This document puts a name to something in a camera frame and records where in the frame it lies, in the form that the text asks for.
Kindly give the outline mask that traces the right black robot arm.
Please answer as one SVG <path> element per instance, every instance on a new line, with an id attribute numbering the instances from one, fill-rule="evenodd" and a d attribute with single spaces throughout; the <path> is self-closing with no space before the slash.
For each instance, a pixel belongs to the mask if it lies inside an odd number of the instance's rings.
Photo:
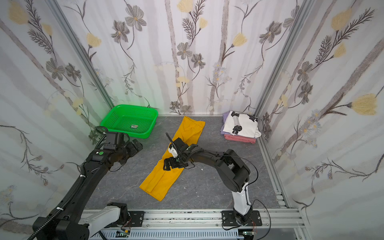
<path id="1" fill-rule="evenodd" d="M 188 145 L 181 138 L 170 140 L 168 152 L 171 157 L 164 160 L 164 171 L 173 169 L 191 169 L 196 163 L 214 168 L 224 185 L 232 192 L 234 200 L 234 217 L 240 225 L 244 225 L 253 213 L 253 207 L 248 197 L 250 169 L 235 151 L 213 152 L 199 147 L 197 144 Z"/>

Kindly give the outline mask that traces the yellow t shirt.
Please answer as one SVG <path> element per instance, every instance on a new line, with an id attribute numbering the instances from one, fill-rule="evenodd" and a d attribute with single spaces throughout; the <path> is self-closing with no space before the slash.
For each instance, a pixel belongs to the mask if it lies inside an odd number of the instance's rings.
<path id="1" fill-rule="evenodd" d="M 180 138 L 189 146 L 197 144 L 205 125 L 204 121 L 196 121 L 189 117 L 184 117 L 174 134 L 173 142 Z M 152 172 L 142 182 L 140 189 L 161 202 L 184 170 L 184 167 L 172 167 L 172 163 L 177 164 L 178 161 L 167 150 Z"/>

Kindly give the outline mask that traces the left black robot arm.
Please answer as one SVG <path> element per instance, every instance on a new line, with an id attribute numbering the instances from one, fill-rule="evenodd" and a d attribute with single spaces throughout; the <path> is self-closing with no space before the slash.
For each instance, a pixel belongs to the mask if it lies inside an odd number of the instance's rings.
<path id="1" fill-rule="evenodd" d="M 128 134 L 102 131 L 103 137 L 80 165 L 80 175 L 69 192 L 46 217 L 33 224 L 31 240 L 87 240 L 90 224 L 80 224 L 81 215 L 102 178 L 114 163 L 125 164 L 143 145 Z"/>

